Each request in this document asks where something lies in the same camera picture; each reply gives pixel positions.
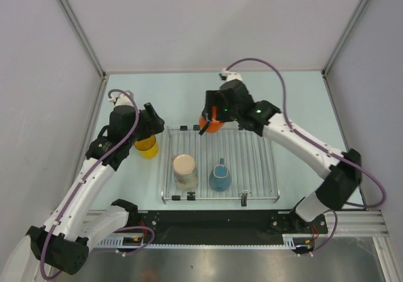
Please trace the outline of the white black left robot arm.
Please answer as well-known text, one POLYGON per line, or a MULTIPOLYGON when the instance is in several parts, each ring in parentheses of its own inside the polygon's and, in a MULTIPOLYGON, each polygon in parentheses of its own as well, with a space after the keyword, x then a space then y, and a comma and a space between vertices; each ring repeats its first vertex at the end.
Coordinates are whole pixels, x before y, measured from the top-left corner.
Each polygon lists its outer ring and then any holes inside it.
POLYGON ((106 182, 129 156, 136 141, 164 131, 164 120, 150 103, 136 111, 132 104, 116 104, 105 125, 86 152, 82 168, 56 211, 41 227, 30 227, 31 251, 40 267, 52 266, 76 274, 89 253, 114 231, 138 227, 137 205, 118 199, 100 217, 84 217, 106 182))

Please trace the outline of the orange mug black handle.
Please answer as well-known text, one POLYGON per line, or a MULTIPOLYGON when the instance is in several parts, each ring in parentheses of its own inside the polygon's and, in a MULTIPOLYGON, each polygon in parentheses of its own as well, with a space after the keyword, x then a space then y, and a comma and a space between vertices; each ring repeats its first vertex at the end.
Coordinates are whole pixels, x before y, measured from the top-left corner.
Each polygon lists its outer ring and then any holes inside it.
POLYGON ((203 110, 199 117, 199 126, 201 130, 200 135, 204 133, 217 133, 224 125, 224 122, 216 120, 217 118, 217 107, 213 106, 210 112, 203 110))

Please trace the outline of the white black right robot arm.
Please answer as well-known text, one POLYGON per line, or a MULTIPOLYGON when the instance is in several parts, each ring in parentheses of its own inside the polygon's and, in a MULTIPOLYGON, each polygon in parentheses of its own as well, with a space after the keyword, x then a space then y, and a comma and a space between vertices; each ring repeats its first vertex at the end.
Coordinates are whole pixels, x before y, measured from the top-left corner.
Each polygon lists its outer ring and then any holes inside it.
POLYGON ((313 193, 293 208, 290 224, 297 232, 306 232, 320 214, 342 209, 361 183, 359 152, 353 149, 343 152, 317 143, 310 133, 297 130, 277 106, 266 100, 254 101, 240 80, 227 81, 218 90, 208 90, 201 116, 206 121, 202 133, 213 122, 235 121, 244 130, 286 148, 323 179, 313 193))

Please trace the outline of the cream floral mug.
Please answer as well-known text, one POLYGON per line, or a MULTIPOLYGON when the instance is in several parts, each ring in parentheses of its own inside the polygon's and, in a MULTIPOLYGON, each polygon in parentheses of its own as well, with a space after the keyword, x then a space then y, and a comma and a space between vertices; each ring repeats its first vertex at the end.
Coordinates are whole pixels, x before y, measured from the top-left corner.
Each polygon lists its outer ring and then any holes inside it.
POLYGON ((183 190, 195 189, 198 185, 196 161, 189 154, 180 154, 173 157, 173 176, 176 186, 183 190))

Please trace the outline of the yellow mug black handle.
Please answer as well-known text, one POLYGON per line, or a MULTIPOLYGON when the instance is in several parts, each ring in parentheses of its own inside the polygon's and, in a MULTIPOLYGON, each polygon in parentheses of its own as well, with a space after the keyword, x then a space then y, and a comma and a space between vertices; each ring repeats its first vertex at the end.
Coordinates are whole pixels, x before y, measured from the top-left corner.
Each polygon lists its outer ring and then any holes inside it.
POLYGON ((149 138, 136 141, 134 143, 134 147, 137 149, 139 154, 144 159, 152 159, 154 158, 159 151, 157 139, 155 135, 150 136, 149 138))

